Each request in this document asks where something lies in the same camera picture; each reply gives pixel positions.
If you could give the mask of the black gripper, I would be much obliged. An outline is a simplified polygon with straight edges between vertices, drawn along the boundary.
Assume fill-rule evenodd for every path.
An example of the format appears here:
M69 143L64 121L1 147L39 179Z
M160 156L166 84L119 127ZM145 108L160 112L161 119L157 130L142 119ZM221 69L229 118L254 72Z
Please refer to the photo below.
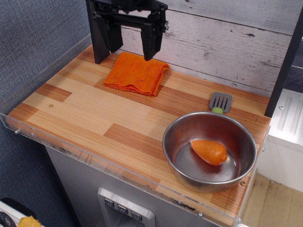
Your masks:
M168 30L168 6L157 0L94 0L94 19L107 50L116 52L122 45L121 26L141 28L146 61L160 51L163 33Z

